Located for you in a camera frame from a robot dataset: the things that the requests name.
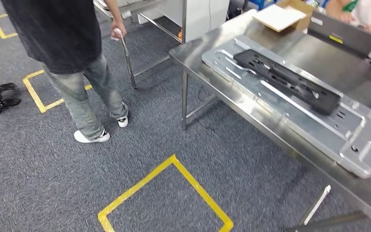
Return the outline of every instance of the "metal plate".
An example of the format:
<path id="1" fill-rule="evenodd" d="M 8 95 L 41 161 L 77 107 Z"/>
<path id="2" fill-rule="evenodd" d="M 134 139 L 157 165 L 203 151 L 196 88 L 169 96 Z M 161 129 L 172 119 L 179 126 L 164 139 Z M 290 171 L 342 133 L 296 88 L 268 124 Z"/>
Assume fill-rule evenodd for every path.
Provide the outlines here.
<path id="1" fill-rule="evenodd" d="M 294 96 L 287 96 L 255 72 L 238 66 L 233 56 L 253 49 L 319 85 L 342 96 L 330 116 L 321 115 Z M 362 178 L 371 177 L 371 109 L 326 85 L 310 73 L 250 40 L 239 36 L 202 55 L 202 60 L 252 98 L 291 130 L 328 157 Z"/>

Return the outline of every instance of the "sticker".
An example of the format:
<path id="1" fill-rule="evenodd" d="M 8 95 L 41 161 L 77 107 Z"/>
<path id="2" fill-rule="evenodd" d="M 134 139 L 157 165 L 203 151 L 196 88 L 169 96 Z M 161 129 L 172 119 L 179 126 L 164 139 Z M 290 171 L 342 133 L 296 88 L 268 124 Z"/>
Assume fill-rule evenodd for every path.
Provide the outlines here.
<path id="1" fill-rule="evenodd" d="M 342 41 L 341 39 L 339 39 L 338 37 L 335 37 L 335 36 L 333 36 L 333 35 L 330 35 L 329 38 L 330 38 L 331 40 L 333 40 L 333 41 L 336 41 L 336 42 L 338 42 L 338 43 L 340 43 L 340 44 L 343 44 L 343 41 Z"/>
<path id="2" fill-rule="evenodd" d="M 322 20 L 320 20 L 319 18 L 315 18 L 315 17 L 311 17 L 311 21 L 313 23 L 316 23 L 316 24 L 320 25 L 320 26 L 322 26 L 324 24 L 324 22 Z"/>

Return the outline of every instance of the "yellow tape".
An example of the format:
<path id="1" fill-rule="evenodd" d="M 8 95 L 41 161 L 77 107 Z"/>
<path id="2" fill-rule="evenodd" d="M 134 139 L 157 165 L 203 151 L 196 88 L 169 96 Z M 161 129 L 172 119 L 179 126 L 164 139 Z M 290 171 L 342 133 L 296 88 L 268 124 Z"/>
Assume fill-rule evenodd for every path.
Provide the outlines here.
<path id="1" fill-rule="evenodd" d="M 23 83 L 25 84 L 26 89 L 29 91 L 29 94 L 32 96 L 33 100 L 35 101 L 35 104 L 38 106 L 41 113 L 44 113 L 44 112 L 46 112 L 46 108 L 43 105 L 41 99 L 39 98 L 38 94 L 36 93 L 35 89 L 32 87 L 32 85 L 30 84 L 30 81 L 29 81 L 30 78 L 32 78 L 34 76 L 37 76 L 37 75 L 40 75 L 42 73 L 44 73 L 44 71 L 39 70 L 37 72 L 34 72 L 34 73 L 31 73 L 31 74 L 27 75 L 25 78 L 23 78 Z"/>
<path id="2" fill-rule="evenodd" d="M 7 16 L 8 16 L 7 14 L 2 14 L 2 15 L 0 15 L 0 18 L 7 17 Z M 11 37 L 14 37 L 14 36 L 17 36 L 17 35 L 18 35 L 17 33 L 11 33 L 9 35 L 5 35 L 2 28 L 0 27 L 0 37 L 2 39 L 8 39 L 8 38 L 11 38 Z"/>
<path id="3" fill-rule="evenodd" d="M 26 89 L 28 90 L 29 94 L 32 96 L 32 99 L 35 101 L 36 106 L 39 108 L 39 111 L 42 114 L 45 113 L 46 111 L 52 109 L 53 107 L 58 106 L 58 105 L 65 102 L 65 100 L 59 99 L 59 100 L 57 100 L 57 101 L 55 101 L 55 102 L 53 102 L 49 105 L 44 105 L 42 103 L 41 99 L 39 98 L 39 96 L 36 93 L 35 89 L 33 88 L 32 84 L 30 83 L 29 79 L 32 78 L 32 77 L 35 77 L 37 75 L 43 74 L 43 73 L 44 73 L 43 70 L 39 70 L 39 71 L 31 73 L 31 74 L 27 75 L 25 78 L 23 78 L 23 83 L 25 84 Z M 92 88 L 92 85 L 85 86 L 86 90 L 89 90 L 91 88 Z"/>
<path id="4" fill-rule="evenodd" d="M 342 41 L 341 39 L 339 39 L 338 37 L 335 37 L 335 36 L 333 36 L 333 35 L 330 35 L 329 38 L 330 38 L 331 40 L 333 40 L 333 41 L 336 41 L 336 42 L 338 42 L 338 43 L 340 43 L 340 44 L 343 44 L 343 41 Z"/>
<path id="5" fill-rule="evenodd" d="M 186 180 L 193 186 L 197 193 L 203 198 L 203 200 L 211 207 L 211 209 L 218 215 L 218 217 L 223 221 L 224 225 L 220 228 L 219 232 L 229 232 L 233 227 L 234 223 L 232 220 L 224 213 L 224 211 L 215 203 L 215 201 L 208 195 L 208 193 L 202 188 L 202 186 L 194 179 L 194 177 L 187 171 L 187 169 L 179 162 L 175 155 L 170 156 L 167 160 L 157 166 L 152 172 L 150 172 L 144 179 L 139 181 L 136 185 L 129 188 L 126 192 L 120 195 L 112 203 L 110 203 L 106 208 L 101 210 L 98 214 L 98 219 L 102 225 L 105 232 L 114 232 L 114 229 L 107 218 L 107 215 L 115 210 L 121 203 L 126 199 L 136 193 L 144 185 L 146 185 L 150 180 L 156 177 L 160 172 L 166 169 L 171 164 L 180 171 L 180 173 L 186 178 Z"/>

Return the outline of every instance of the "jeans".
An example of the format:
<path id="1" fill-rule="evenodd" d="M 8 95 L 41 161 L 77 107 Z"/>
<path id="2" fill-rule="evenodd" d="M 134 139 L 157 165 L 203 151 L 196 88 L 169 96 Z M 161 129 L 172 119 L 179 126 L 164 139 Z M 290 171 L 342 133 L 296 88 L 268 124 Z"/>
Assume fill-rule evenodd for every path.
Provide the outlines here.
<path id="1" fill-rule="evenodd" d="M 49 73 L 50 82 L 65 100 L 77 128 L 87 139 L 95 140 L 101 136 L 104 127 L 90 107 L 85 90 L 85 77 L 103 100 L 110 117 L 125 117 L 128 115 L 128 108 L 123 105 L 121 96 L 114 87 L 103 54 L 82 72 L 62 75 Z"/>

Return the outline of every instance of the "white paper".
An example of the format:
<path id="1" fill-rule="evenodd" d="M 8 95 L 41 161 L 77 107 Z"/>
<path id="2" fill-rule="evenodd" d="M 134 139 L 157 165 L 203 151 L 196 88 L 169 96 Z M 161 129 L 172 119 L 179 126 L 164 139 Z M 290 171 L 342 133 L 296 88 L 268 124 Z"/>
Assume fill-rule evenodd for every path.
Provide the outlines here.
<path id="1" fill-rule="evenodd" d="M 253 17 L 268 27 L 282 31 L 305 16 L 301 11 L 284 9 L 274 4 L 258 12 Z"/>

